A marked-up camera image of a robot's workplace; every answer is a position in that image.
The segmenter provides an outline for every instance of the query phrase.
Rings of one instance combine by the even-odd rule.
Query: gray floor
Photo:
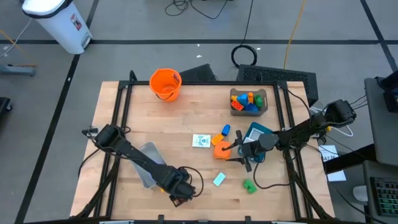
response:
[[[249,1],[228,2],[220,17],[209,20],[189,8],[182,15],[169,17],[164,8],[169,1],[99,0],[91,32],[97,40],[160,39],[240,39],[244,35]],[[394,0],[367,0],[386,40],[398,39],[398,19]],[[84,18],[93,0],[76,0]],[[197,8],[215,15],[222,0],[194,1]],[[300,9],[300,1],[254,1],[248,39],[288,39]],[[0,29],[15,38],[27,22],[18,1],[0,2]],[[41,26],[32,22],[21,39],[52,39]],[[377,40],[360,1],[308,0],[295,34],[301,40]],[[70,212],[77,170],[83,158],[86,139],[81,130],[93,119],[102,81],[127,79],[133,69],[139,80],[148,80],[156,68],[182,71],[209,63],[220,80],[235,80],[238,70],[230,61],[230,44],[149,44],[91,45],[81,55],[71,80],[67,99],[37,184],[26,222],[67,218]],[[282,68],[286,45],[252,44],[260,48],[258,65]],[[14,110],[0,125],[0,217],[13,223],[32,175],[37,157],[51,122],[73,56],[59,45],[21,47],[38,63],[37,76],[0,76],[0,96],[12,98]],[[388,46],[398,58],[398,46]],[[245,51],[236,54],[240,63],[250,63]],[[29,63],[18,50],[0,63]],[[386,76],[391,68],[380,45],[292,45],[287,68],[315,72],[320,102],[337,99],[353,101],[364,95],[363,79]],[[372,143],[367,108],[357,111],[351,126],[354,137],[330,135],[357,149]],[[337,145],[339,151],[347,149]],[[351,189],[363,184],[361,167],[346,170],[347,182],[333,185],[352,202]],[[332,194],[336,216],[342,220],[363,221],[361,214]]]

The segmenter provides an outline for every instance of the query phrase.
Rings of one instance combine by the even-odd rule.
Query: light blue block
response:
[[[226,175],[220,172],[216,179],[213,180],[213,184],[215,184],[217,187],[220,186],[220,184],[223,182],[225,179]]]

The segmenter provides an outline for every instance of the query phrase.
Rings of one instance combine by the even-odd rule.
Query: wooden tabletop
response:
[[[111,122],[117,86],[117,82],[103,82],[93,126],[100,128]],[[291,92],[306,98],[303,83],[290,82],[288,86]],[[231,116],[231,88],[252,91],[265,89],[268,111],[260,117]],[[280,95],[285,122],[288,124],[282,91]],[[290,100],[295,123],[308,119],[303,103],[292,95]],[[122,101],[119,122],[123,105]],[[252,122],[258,122],[274,131],[280,129],[273,87],[183,85],[178,98],[171,103],[165,103],[151,92],[148,85],[133,86],[127,117],[127,126],[131,128],[131,132],[126,134],[127,139],[137,148],[149,141],[154,142],[168,165],[198,169],[204,178],[205,188],[201,196],[175,208],[169,195],[162,193],[158,187],[144,189],[131,162],[122,160],[112,219],[155,220],[159,214],[163,214],[166,220],[244,220],[246,215],[251,216],[252,220],[294,220],[289,187],[257,189],[256,193],[248,194],[242,184],[245,179],[252,180],[253,172],[247,173],[238,162],[213,159],[213,146],[209,149],[192,148],[192,134],[210,134],[213,137],[221,132],[224,125],[230,124],[231,131],[226,140],[233,142],[235,130],[240,129],[245,134]],[[311,140],[309,144],[317,147],[315,140]],[[94,150],[94,145],[88,141],[85,157]],[[231,157],[238,156],[236,151],[233,149]],[[71,215],[80,212],[96,192],[103,158],[104,153],[98,152],[83,166]],[[325,211],[334,216],[320,153],[306,147],[302,149],[302,159],[309,191]],[[193,176],[192,185],[200,189],[199,176],[190,170],[189,172]],[[226,174],[226,178],[217,187],[213,180],[220,172]],[[256,179],[262,186],[288,183],[286,164],[280,151],[275,149],[267,152],[265,162],[258,167]],[[297,193],[304,217],[305,209],[299,188]],[[105,213],[107,192],[103,201],[101,214]]]

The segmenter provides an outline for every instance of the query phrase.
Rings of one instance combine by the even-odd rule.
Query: bucket handle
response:
[[[161,100],[167,100],[167,99],[169,99],[170,97],[172,97],[173,94],[174,94],[174,93],[170,94],[170,96],[168,96],[166,99],[160,98],[157,94],[155,94],[155,95],[156,95],[159,99],[161,99]]]

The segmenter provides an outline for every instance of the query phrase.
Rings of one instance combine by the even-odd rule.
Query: paper sheet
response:
[[[322,159],[323,159],[324,162],[326,162],[326,161],[328,161],[330,159],[334,159],[334,158],[338,157],[337,154],[334,154],[334,153],[337,153],[336,146],[333,146],[333,145],[331,145],[331,146],[319,146],[319,150],[322,153]],[[328,174],[328,180],[330,182],[336,182],[336,181],[346,181],[347,179],[346,179],[346,176],[344,174],[344,171],[341,170],[341,171],[338,171],[338,172],[334,172],[332,174]]]

